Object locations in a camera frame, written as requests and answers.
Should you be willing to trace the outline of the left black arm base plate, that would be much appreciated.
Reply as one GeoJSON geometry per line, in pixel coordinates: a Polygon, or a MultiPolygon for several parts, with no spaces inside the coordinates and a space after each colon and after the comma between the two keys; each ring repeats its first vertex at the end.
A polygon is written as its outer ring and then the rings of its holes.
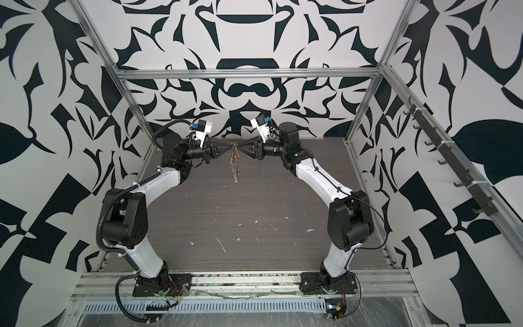
{"type": "Polygon", "coordinates": [[[168,277],[164,275],[154,279],[138,277],[132,296],[159,296],[160,293],[166,296],[180,296],[191,289],[192,278],[192,274],[169,274],[168,277]]]}

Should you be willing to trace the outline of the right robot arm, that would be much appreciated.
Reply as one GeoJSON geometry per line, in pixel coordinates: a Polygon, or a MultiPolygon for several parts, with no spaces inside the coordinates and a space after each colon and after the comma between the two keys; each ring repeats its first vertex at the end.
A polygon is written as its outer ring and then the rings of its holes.
{"type": "Polygon", "coordinates": [[[263,115],[252,119],[259,136],[241,143],[238,150],[258,160],[279,157],[283,167],[306,183],[328,207],[328,236],[331,246],[321,263],[320,276],[325,287],[349,274],[358,249],[374,233],[371,207],[366,193],[354,192],[326,172],[312,151],[301,145],[297,125],[284,122],[278,127],[263,115]]]}

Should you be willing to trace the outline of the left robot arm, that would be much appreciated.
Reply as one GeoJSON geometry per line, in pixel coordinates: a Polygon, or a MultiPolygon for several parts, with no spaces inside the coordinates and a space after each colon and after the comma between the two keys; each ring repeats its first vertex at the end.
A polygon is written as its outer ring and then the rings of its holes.
{"type": "Polygon", "coordinates": [[[205,132],[192,132],[188,138],[169,132],[158,142],[162,152],[158,169],[125,189],[107,191],[95,231],[97,246],[124,257],[138,282],[154,292],[167,290],[171,279],[168,264],[148,240],[148,206],[184,183],[196,159],[207,164],[235,147],[235,143],[210,138],[205,132]]]}

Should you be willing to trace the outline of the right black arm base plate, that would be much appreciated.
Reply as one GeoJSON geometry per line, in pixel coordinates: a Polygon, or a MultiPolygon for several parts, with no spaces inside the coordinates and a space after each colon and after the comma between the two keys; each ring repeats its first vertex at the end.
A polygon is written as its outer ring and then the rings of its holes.
{"type": "Polygon", "coordinates": [[[358,283],[352,274],[331,277],[326,272],[302,272],[299,289],[303,294],[355,294],[358,283]]]}

